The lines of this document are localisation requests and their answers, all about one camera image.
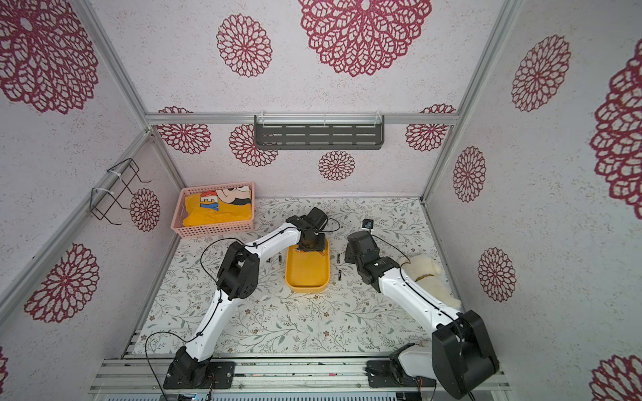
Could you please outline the yellow printed cloth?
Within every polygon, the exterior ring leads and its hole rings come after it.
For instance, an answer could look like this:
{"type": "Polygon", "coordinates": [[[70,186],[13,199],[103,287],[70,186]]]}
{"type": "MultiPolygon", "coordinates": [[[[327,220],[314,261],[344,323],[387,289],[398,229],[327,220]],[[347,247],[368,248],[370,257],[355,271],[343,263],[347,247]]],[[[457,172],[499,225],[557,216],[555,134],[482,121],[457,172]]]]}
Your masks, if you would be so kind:
{"type": "Polygon", "coordinates": [[[252,191],[248,185],[207,190],[185,199],[184,227],[198,227],[252,219],[252,191]]]}

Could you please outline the pink plastic basket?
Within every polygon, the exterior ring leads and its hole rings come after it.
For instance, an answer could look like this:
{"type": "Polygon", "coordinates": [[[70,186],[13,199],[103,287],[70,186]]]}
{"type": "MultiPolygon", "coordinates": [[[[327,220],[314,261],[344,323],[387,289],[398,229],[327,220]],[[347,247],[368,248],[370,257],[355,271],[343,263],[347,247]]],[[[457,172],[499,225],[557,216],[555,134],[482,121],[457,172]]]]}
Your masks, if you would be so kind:
{"type": "Polygon", "coordinates": [[[182,238],[254,229],[252,181],[187,187],[180,191],[171,229],[182,238]]]}

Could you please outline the yellow plastic storage box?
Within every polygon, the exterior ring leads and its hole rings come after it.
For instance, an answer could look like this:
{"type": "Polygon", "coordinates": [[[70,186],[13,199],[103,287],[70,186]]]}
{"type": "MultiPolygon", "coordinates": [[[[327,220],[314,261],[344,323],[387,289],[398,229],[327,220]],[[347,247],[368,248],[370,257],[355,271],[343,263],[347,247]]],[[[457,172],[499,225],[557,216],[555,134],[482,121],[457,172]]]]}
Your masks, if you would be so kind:
{"type": "Polygon", "coordinates": [[[285,282],[294,292],[319,293],[330,281],[329,241],[322,251],[304,252],[297,246],[289,247],[286,257],[285,282]]]}

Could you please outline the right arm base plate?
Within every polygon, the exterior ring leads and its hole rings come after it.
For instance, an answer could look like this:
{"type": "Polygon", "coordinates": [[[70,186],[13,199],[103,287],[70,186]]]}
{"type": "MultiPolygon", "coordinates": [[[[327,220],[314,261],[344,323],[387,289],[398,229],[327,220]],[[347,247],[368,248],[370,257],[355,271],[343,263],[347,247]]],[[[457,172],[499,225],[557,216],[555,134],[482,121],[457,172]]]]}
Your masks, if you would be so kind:
{"type": "Polygon", "coordinates": [[[371,388],[435,387],[436,380],[422,376],[411,377],[398,364],[388,360],[369,360],[365,372],[371,388]]]}

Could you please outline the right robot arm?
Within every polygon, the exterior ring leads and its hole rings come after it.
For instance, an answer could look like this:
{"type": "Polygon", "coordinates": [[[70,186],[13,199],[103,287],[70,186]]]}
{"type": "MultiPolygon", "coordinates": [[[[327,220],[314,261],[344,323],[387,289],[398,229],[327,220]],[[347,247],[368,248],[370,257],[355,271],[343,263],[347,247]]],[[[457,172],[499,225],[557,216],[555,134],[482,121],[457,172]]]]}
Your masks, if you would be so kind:
{"type": "Polygon", "coordinates": [[[428,334],[430,346],[407,344],[390,355],[389,376],[397,384],[429,379],[454,399],[473,399],[472,391],[500,370],[482,317],[448,307],[390,257],[382,257],[368,231],[348,235],[345,260],[356,265],[363,282],[401,306],[428,334]]]}

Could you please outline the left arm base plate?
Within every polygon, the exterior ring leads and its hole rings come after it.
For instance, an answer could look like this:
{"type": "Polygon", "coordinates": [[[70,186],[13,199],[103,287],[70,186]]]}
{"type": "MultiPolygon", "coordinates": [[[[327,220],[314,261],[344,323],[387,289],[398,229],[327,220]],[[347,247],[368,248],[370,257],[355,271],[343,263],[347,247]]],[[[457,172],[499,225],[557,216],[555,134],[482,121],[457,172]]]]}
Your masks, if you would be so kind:
{"type": "Polygon", "coordinates": [[[234,362],[204,362],[183,364],[172,362],[162,388],[174,389],[230,389],[237,364],[234,362]]]}

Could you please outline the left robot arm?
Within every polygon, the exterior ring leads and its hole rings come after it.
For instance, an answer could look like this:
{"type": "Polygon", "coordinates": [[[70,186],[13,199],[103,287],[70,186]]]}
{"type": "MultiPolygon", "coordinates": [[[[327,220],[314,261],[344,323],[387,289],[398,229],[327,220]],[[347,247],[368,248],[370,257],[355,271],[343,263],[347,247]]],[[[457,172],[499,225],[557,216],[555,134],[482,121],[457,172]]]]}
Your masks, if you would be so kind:
{"type": "Polygon", "coordinates": [[[203,363],[215,352],[222,329],[237,305],[258,286],[259,270],[267,260],[287,252],[285,280],[294,292],[322,292],[330,279],[329,217],[314,207],[308,214],[289,217],[284,224],[254,242],[232,243],[217,273],[217,290],[197,332],[177,351],[177,357],[203,363]]]}

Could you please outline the white plush toy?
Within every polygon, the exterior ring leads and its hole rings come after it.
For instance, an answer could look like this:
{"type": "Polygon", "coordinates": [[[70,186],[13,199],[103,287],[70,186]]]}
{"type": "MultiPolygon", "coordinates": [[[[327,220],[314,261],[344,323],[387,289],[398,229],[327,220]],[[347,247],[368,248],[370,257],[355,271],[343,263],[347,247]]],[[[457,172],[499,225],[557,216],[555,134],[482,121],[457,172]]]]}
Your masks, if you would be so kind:
{"type": "Polygon", "coordinates": [[[422,289],[448,307],[461,309],[461,301],[452,295],[446,285],[446,276],[437,261],[428,255],[417,255],[402,264],[402,269],[422,289]]]}

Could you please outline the aluminium front rail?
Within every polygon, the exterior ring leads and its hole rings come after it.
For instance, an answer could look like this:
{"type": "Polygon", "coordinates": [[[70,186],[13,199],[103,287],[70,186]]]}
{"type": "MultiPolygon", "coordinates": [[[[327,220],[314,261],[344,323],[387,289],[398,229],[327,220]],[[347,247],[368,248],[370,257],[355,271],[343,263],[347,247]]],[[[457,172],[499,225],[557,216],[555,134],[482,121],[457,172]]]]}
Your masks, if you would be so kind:
{"type": "Polygon", "coordinates": [[[170,359],[107,359],[90,384],[89,394],[178,394],[208,390],[212,383],[225,393],[338,393],[374,392],[369,385],[366,358],[266,358],[217,359],[207,369],[206,381],[195,388],[161,389],[169,373],[170,359]]]}

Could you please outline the grey wall shelf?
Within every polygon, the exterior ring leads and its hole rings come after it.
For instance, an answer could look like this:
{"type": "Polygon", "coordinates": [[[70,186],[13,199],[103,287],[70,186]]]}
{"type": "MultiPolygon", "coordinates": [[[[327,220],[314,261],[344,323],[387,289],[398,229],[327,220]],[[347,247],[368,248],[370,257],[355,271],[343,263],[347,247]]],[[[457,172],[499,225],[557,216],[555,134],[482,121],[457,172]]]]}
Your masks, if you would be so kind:
{"type": "Polygon", "coordinates": [[[253,132],[259,150],[379,150],[385,142],[385,118],[257,115],[253,132]]]}

